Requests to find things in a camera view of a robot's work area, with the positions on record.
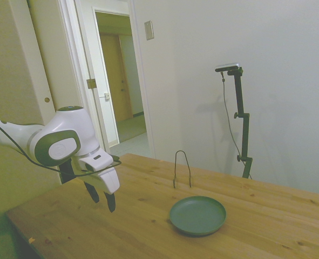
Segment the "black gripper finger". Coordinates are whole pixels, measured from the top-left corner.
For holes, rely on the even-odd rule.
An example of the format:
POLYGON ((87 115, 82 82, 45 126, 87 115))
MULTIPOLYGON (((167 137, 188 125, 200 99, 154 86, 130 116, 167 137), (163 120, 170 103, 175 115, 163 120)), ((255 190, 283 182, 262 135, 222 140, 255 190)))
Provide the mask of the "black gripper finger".
POLYGON ((92 200, 95 202, 95 203, 98 203, 99 202, 99 195, 95 189, 94 186, 90 185, 89 183, 87 182, 84 182, 84 185, 90 195, 90 197, 92 198, 92 200))
POLYGON ((116 209, 115 194, 114 193, 110 194, 110 193, 104 192, 104 195, 105 195, 106 200, 107 200, 107 206, 108 206, 109 211, 111 213, 114 212, 116 209))

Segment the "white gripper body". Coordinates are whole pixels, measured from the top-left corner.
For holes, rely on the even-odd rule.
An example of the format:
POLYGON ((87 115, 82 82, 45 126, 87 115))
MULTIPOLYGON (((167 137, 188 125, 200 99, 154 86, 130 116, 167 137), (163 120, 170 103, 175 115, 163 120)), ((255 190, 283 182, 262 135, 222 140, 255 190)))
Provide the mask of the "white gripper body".
POLYGON ((113 194, 120 187, 118 175, 114 168, 88 176, 81 176, 80 179, 108 194, 113 194))

